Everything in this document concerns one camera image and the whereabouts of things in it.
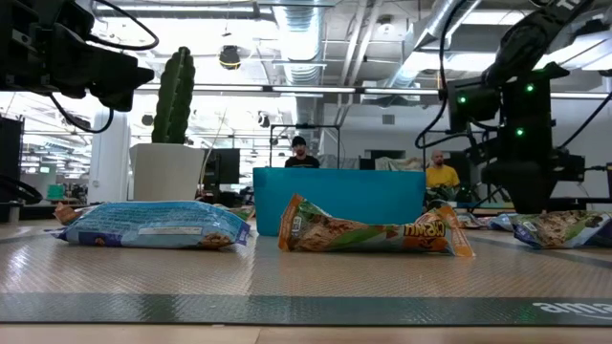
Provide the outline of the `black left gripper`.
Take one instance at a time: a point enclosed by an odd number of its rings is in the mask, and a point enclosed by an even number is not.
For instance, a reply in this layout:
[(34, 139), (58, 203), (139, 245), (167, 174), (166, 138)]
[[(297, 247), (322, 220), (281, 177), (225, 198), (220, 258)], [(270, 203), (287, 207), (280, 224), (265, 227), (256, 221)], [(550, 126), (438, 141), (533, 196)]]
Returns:
[[(85, 38), (93, 29), (92, 7), (91, 1), (1, 0), (1, 90), (58, 92), (48, 58), (54, 26), (60, 24)], [(154, 72), (127, 54), (99, 47), (90, 51), (90, 89), (95, 97), (109, 109), (131, 111), (133, 90), (151, 81)]]

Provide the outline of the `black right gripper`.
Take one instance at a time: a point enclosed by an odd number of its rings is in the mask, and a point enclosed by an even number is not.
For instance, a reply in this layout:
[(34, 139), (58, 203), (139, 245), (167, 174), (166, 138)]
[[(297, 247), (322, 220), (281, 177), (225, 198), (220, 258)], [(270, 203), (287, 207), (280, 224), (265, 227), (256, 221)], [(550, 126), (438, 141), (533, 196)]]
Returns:
[(552, 191), (557, 179), (534, 161), (496, 161), (481, 170), (483, 183), (501, 186), (510, 191), (509, 196), (516, 213), (539, 214), (546, 209), (548, 194), (545, 191), (532, 191), (530, 195), (517, 189), (533, 190), (542, 188)]

